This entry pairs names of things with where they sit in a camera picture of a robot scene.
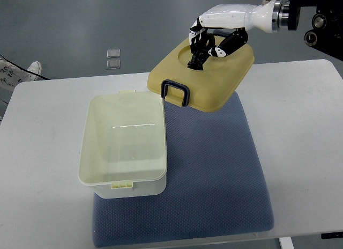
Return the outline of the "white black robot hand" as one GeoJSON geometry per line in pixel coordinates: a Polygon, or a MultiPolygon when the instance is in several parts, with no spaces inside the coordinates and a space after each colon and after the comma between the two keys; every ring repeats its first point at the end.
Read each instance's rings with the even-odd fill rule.
{"type": "Polygon", "coordinates": [[[247,31],[256,27],[266,33],[279,28],[281,2],[265,0],[261,5],[220,4],[203,14],[190,27],[189,44],[192,58],[188,68],[203,70],[203,64],[210,57],[226,57],[248,41],[247,31]],[[230,29],[233,32],[218,45],[209,29],[230,29]]]}

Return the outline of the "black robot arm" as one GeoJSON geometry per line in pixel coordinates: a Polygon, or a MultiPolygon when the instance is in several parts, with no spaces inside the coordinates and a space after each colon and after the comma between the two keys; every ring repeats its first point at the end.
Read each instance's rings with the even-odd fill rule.
{"type": "Polygon", "coordinates": [[[307,46],[342,60],[342,0],[286,0],[272,6],[273,31],[286,27],[297,30],[301,8],[315,7],[312,29],[304,35],[307,46]]]}

